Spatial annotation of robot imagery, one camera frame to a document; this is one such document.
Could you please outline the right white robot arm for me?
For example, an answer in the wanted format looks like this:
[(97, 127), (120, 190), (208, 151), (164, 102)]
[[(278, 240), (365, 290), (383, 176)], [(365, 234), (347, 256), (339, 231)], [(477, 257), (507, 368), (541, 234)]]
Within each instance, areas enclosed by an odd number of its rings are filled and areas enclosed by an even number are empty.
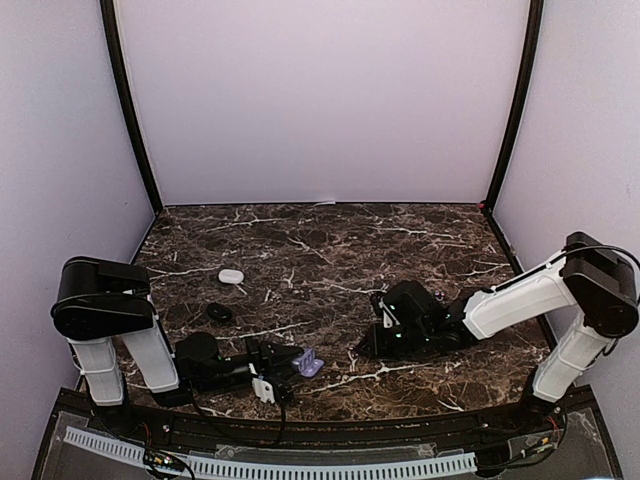
[(639, 324), (630, 252), (574, 232), (538, 266), (445, 305), (421, 283), (401, 281), (371, 297), (378, 322), (356, 351), (372, 359), (443, 355), (470, 348), (523, 321), (573, 307), (576, 316), (530, 376), (526, 399), (510, 413), (521, 434), (534, 432), (573, 382)]

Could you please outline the black earbud charging case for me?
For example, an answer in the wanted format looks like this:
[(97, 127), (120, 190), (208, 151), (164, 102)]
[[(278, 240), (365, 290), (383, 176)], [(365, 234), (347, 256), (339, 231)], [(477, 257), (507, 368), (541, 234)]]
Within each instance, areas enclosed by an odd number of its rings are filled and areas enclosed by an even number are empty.
[(233, 318), (233, 312), (228, 307), (216, 302), (208, 304), (205, 312), (209, 319), (220, 323), (229, 322)]

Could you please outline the purple round charging case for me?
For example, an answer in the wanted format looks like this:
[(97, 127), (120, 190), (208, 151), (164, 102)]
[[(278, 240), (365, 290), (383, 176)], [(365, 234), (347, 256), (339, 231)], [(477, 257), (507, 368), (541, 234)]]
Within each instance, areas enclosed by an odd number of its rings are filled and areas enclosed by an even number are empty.
[(313, 348), (305, 348), (304, 352), (291, 361), (292, 368), (305, 378), (315, 377), (324, 366), (324, 361), (316, 356)]

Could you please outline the left black frame post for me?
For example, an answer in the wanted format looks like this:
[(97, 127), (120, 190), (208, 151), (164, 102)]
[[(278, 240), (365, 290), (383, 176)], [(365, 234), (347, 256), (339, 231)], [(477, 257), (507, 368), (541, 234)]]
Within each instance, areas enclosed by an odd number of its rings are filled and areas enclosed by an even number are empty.
[(118, 28), (116, 5), (112, 0), (100, 0), (100, 13), (113, 79), (125, 122), (129, 141), (133, 150), (137, 169), (140, 174), (152, 211), (158, 215), (163, 210), (163, 202), (154, 178), (149, 156), (144, 144), (142, 130), (138, 121), (134, 99), (125, 65), (122, 42)]

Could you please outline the white earbud charging case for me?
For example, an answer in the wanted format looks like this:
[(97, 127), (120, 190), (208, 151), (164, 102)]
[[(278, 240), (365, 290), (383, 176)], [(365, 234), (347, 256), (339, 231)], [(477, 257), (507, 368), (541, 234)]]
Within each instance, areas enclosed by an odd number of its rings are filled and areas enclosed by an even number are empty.
[(218, 280), (223, 284), (238, 285), (244, 281), (244, 273), (237, 269), (222, 269), (218, 272)]

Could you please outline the black frame post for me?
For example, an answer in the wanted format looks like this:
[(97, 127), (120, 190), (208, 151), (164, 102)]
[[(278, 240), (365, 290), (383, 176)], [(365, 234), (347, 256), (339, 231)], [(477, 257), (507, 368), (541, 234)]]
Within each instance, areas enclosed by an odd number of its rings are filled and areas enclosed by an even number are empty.
[(489, 188), (485, 199), (482, 201), (483, 210), (487, 216), (493, 215), (515, 148), (533, 74), (544, 4), (543, 0), (531, 0), (529, 2), (523, 48), (509, 115)]
[(113, 79), (125, 122), (129, 141), (133, 150), (137, 169), (140, 174), (152, 211), (158, 215), (163, 210), (163, 202), (154, 178), (149, 156), (144, 144), (142, 130), (138, 121), (134, 99), (125, 65), (122, 42), (118, 28), (116, 5), (112, 0), (100, 0), (100, 13)]

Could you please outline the right black frame post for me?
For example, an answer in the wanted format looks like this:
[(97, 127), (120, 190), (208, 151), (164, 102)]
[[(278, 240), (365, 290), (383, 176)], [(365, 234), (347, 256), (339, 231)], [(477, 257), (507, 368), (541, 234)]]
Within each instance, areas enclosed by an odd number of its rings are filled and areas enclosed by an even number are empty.
[(531, 0), (529, 2), (523, 48), (509, 115), (489, 188), (485, 199), (482, 201), (483, 210), (487, 216), (493, 215), (515, 148), (533, 74), (544, 4), (543, 0)]

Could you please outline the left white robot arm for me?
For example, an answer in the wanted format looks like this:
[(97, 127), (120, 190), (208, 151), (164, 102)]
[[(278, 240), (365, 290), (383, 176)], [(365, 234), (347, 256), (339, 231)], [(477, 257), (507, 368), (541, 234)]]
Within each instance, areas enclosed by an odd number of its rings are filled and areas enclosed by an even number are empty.
[(289, 398), (285, 381), (310, 368), (314, 353), (298, 346), (245, 340), (244, 353), (232, 357), (219, 351), (217, 339), (195, 332), (171, 345), (152, 301), (145, 268), (74, 257), (61, 273), (55, 328), (76, 355), (91, 399), (103, 407), (101, 417), (120, 436), (141, 427), (140, 412), (130, 406), (119, 369), (114, 339), (120, 339), (160, 406), (190, 403), (193, 393), (225, 393), (249, 385), (263, 402)]

